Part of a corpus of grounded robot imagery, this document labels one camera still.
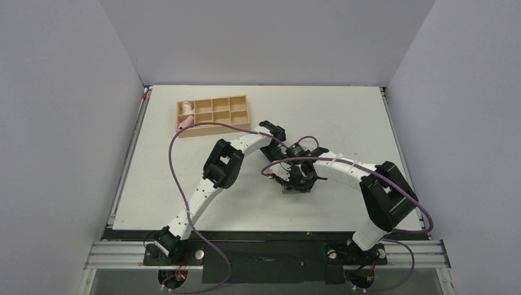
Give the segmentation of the wooden compartment tray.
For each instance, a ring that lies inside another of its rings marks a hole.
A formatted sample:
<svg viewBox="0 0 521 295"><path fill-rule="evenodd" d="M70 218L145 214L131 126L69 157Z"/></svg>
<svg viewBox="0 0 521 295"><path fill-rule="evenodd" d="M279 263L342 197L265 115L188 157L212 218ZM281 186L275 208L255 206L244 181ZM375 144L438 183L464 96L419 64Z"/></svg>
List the wooden compartment tray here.
<svg viewBox="0 0 521 295"><path fill-rule="evenodd" d="M182 132L182 138L234 132L234 129L223 127L222 124L231 125L239 129L251 129L248 99L245 95L185 101L192 103L194 107L194 123L200 123L201 125ZM181 114L182 102L179 101L176 105L175 127L177 132L180 131L178 128L180 121L190 116Z"/></svg>

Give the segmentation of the grey beige underwear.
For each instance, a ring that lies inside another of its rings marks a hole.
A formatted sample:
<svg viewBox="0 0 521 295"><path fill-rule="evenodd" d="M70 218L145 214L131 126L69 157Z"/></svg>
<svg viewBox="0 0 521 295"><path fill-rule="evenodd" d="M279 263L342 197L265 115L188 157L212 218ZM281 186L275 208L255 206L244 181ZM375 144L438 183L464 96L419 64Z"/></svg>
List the grey beige underwear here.
<svg viewBox="0 0 521 295"><path fill-rule="evenodd" d="M287 187L283 187L281 191L284 195L302 194L302 192L298 189L288 189Z"/></svg>

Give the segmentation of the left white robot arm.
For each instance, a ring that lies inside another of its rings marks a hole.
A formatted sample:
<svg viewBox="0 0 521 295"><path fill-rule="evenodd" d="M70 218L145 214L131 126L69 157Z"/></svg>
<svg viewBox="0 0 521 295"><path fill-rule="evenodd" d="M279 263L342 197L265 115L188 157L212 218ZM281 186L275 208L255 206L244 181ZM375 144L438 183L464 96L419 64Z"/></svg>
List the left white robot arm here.
<svg viewBox="0 0 521 295"><path fill-rule="evenodd" d="M167 264L176 264L182 259L183 241L195 231L195 223L213 199L235 183L244 158L262 148L285 146L285 129L267 120L260 122L254 130L241 131L245 134L235 140L216 142L191 197L187 198L182 188L178 188L184 209L154 235L154 245Z"/></svg>

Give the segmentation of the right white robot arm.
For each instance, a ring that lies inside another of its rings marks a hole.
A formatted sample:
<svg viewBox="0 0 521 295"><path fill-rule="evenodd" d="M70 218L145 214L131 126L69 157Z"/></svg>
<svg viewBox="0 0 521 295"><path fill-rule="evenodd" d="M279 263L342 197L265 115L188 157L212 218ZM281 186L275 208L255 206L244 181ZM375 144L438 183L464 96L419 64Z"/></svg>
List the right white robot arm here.
<svg viewBox="0 0 521 295"><path fill-rule="evenodd" d="M415 211L417 197L398 167L389 161L380 165L355 162L323 147L305 150L293 144L284 152L279 180L290 190L309 192L317 180L333 180L360 191L368 220L347 244L347 256L362 262L371 249Z"/></svg>

